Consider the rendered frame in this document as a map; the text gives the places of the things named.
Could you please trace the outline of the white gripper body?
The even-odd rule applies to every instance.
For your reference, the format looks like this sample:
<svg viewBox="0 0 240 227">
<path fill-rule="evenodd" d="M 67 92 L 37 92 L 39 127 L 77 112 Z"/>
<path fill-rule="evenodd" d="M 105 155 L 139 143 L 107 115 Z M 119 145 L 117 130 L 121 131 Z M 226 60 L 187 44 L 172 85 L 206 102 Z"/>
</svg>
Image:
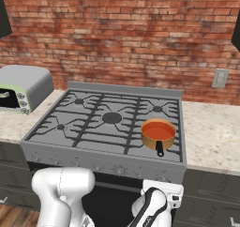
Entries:
<svg viewBox="0 0 240 227">
<path fill-rule="evenodd" d="M 141 194 L 144 194 L 150 188 L 161 189 L 166 194 L 172 193 L 174 195 L 183 195 L 184 193 L 184 187 L 182 185 L 144 179 L 142 182 Z"/>
</svg>

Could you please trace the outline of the red marinara sauce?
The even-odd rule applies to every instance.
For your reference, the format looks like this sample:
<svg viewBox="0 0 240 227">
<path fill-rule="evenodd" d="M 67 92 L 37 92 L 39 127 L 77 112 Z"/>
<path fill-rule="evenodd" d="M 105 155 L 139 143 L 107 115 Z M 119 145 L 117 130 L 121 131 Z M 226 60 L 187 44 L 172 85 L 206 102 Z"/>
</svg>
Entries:
<svg viewBox="0 0 240 227">
<path fill-rule="evenodd" d="M 152 140 L 169 140 L 174 136 L 174 129 L 163 122 L 150 122 L 142 127 L 142 133 Z"/>
</svg>

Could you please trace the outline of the grey gas stove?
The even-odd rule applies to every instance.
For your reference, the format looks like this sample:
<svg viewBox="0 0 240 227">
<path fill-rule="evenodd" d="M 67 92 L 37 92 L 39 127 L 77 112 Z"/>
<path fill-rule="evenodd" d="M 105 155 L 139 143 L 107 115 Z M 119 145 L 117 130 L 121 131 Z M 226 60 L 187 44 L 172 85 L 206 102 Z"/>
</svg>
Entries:
<svg viewBox="0 0 240 227">
<path fill-rule="evenodd" d="M 141 125 L 150 118 L 170 121 L 176 128 L 173 145 L 159 157 L 141 140 Z M 182 92 L 180 90 L 69 82 L 65 93 L 22 138 L 27 160 L 40 157 L 42 164 L 93 170 L 101 164 L 102 174 L 139 179 L 183 182 L 187 168 Z M 53 160 L 60 161 L 54 165 Z"/>
</svg>

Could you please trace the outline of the dark base cupboard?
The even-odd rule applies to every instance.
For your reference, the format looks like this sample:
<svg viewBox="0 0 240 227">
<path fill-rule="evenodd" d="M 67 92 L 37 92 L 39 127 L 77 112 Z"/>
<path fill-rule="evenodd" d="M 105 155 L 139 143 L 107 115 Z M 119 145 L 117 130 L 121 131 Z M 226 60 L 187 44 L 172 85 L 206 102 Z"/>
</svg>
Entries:
<svg viewBox="0 0 240 227">
<path fill-rule="evenodd" d="M 240 176 L 187 170 L 172 227 L 232 227 L 240 223 Z"/>
<path fill-rule="evenodd" d="M 0 200 L 4 204 L 39 211 L 38 196 L 31 187 L 32 175 L 18 144 L 0 142 Z"/>
</svg>

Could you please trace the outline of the black oven door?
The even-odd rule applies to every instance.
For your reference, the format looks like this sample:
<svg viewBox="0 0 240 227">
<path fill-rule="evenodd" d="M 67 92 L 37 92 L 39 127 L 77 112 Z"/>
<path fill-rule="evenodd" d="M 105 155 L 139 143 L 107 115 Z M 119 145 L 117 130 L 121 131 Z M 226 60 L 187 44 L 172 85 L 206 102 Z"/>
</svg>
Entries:
<svg viewBox="0 0 240 227">
<path fill-rule="evenodd" d="M 29 167 L 33 178 L 36 171 L 56 166 L 31 162 Z M 85 213 L 93 220 L 96 227 L 127 227 L 133 220 L 131 206 L 140 193 L 103 188 L 96 186 L 96 182 L 141 189 L 142 180 L 97 172 L 93 174 L 96 179 L 95 186 L 90 193 L 82 197 Z"/>
</svg>

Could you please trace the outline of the grey toaster oven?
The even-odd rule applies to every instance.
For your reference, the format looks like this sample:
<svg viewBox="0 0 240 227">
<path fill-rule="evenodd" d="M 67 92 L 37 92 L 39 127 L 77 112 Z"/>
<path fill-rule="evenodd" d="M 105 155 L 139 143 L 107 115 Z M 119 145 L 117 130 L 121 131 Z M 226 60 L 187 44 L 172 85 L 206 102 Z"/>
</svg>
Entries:
<svg viewBox="0 0 240 227">
<path fill-rule="evenodd" d="M 0 111 L 30 114 L 54 90 L 52 74 L 34 66 L 0 68 Z"/>
</svg>

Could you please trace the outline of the grey wall outlet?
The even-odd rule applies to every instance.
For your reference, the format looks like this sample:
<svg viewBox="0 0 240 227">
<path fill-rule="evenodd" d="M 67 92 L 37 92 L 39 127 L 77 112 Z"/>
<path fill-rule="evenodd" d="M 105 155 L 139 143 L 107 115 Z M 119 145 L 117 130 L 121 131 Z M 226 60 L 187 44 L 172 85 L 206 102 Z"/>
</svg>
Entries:
<svg viewBox="0 0 240 227">
<path fill-rule="evenodd" d="M 227 69 L 217 68 L 214 80 L 212 82 L 213 88 L 224 88 L 227 82 L 229 71 Z"/>
</svg>

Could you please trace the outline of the dark wall cupboard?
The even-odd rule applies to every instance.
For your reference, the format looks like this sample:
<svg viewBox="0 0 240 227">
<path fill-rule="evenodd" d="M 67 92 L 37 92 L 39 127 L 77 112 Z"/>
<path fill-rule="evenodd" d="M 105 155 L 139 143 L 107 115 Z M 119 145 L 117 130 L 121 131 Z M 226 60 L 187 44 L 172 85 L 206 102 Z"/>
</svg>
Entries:
<svg viewBox="0 0 240 227">
<path fill-rule="evenodd" d="M 5 3 L 4 0 L 0 0 L 0 38 L 9 36 L 11 34 L 12 30 Z"/>
<path fill-rule="evenodd" d="M 232 45 L 240 52 L 240 21 L 237 20 L 232 34 Z"/>
</svg>

